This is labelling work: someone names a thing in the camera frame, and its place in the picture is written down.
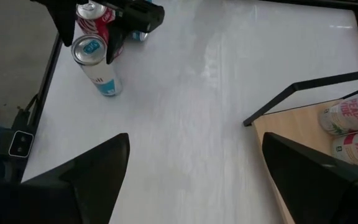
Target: can lid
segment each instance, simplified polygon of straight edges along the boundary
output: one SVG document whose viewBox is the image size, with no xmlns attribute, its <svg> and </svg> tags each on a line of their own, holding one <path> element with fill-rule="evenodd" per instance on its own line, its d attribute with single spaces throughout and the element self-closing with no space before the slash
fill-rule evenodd
<svg viewBox="0 0 358 224">
<path fill-rule="evenodd" d="M 71 46 L 74 60 L 82 65 L 97 65 L 106 55 L 106 43 L 96 35 L 84 35 L 76 39 Z"/>
<path fill-rule="evenodd" d="M 106 6 L 93 1 L 83 5 L 77 5 L 77 15 L 83 19 L 97 19 L 106 12 Z"/>
</svg>

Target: black bracket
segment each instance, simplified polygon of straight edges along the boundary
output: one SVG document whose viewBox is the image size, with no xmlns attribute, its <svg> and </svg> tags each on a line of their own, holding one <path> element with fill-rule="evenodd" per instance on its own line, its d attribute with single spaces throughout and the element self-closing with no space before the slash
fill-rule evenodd
<svg viewBox="0 0 358 224">
<path fill-rule="evenodd" d="M 275 98 L 270 100 L 265 106 L 261 107 L 258 111 L 256 111 L 253 115 L 247 118 L 243 124 L 244 126 L 250 126 L 252 122 L 254 122 L 258 117 L 262 116 L 273 107 L 277 106 L 283 100 L 291 96 L 294 92 L 300 90 L 309 90 L 311 88 L 328 86 L 338 83 L 350 82 L 358 80 L 358 72 L 352 72 L 342 75 L 334 75 L 331 77 L 324 77 L 324 78 L 316 78 L 313 80 L 307 80 L 303 82 L 296 82 L 292 83 L 290 86 L 285 88 L 281 93 L 279 93 Z M 358 90 L 350 95 L 345 96 L 344 98 L 350 97 L 358 93 Z"/>
<path fill-rule="evenodd" d="M 33 98 L 30 100 L 30 103 L 24 108 L 20 109 L 17 113 L 15 120 L 13 121 L 12 130 L 15 131 L 25 131 L 29 133 L 33 133 L 34 129 L 29 126 L 29 119 L 30 119 L 30 109 L 31 107 L 37 103 L 38 94 L 33 96 Z"/>
<path fill-rule="evenodd" d="M 34 135 L 25 131 L 7 129 L 0 134 L 0 157 L 21 160 L 28 158 Z"/>
</svg>

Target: wooden shelf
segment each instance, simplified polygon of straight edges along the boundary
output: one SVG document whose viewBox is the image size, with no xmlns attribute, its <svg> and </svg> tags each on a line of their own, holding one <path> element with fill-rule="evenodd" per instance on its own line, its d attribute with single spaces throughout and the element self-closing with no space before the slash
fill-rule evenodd
<svg viewBox="0 0 358 224">
<path fill-rule="evenodd" d="M 266 132 L 273 132 L 327 155 L 331 155 L 333 137 L 320 127 L 318 114 L 339 102 L 340 100 L 334 100 L 292 110 L 265 114 L 259 117 L 252 123 L 252 126 L 257 132 L 260 152 L 262 153 L 264 134 Z M 270 181 L 274 188 L 274 193 L 284 222 L 289 224 L 295 223 L 271 177 Z"/>
</svg>

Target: black metal frame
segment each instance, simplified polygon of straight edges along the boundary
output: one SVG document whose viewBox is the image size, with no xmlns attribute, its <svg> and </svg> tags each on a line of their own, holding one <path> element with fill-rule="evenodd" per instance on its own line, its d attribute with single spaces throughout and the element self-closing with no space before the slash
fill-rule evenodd
<svg viewBox="0 0 358 224">
<path fill-rule="evenodd" d="M 341 1 L 333 1 L 333 0 L 263 0 L 263 1 L 272 1 L 272 2 L 280 2 L 280 3 L 289 3 L 289 4 L 299 4 L 306 6 L 318 6 L 318 7 L 330 7 L 335 9 L 347 9 L 352 10 L 356 17 L 357 26 L 358 26 L 358 0 L 341 0 Z M 300 90 L 308 90 L 311 88 L 328 86 L 338 83 L 344 83 L 349 81 L 358 80 L 358 72 L 347 73 L 343 75 L 335 75 L 331 77 L 325 78 L 317 78 L 313 80 L 307 80 L 303 82 L 296 82 L 291 84 L 289 87 L 284 89 L 281 93 L 279 93 L 275 98 L 270 100 L 265 106 L 261 107 L 258 111 L 256 111 L 253 115 L 248 117 L 245 121 L 243 121 L 244 126 L 250 126 L 253 121 L 255 121 L 258 117 L 262 116 L 269 110 L 271 110 L 274 106 L 277 106 L 283 100 L 288 98 L 296 91 Z"/>
</svg>

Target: white table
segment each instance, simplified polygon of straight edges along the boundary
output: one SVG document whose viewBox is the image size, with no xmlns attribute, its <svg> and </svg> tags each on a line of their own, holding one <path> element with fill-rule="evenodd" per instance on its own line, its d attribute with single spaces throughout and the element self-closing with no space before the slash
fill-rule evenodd
<svg viewBox="0 0 358 224">
<path fill-rule="evenodd" d="M 252 128 L 293 82 L 358 71 L 351 11 L 262 1 L 157 0 L 164 23 L 115 61 L 99 94 L 63 47 L 23 180 L 129 133 L 111 223 L 278 223 Z M 296 93 L 275 110 L 342 97 L 358 81 Z"/>
</svg>

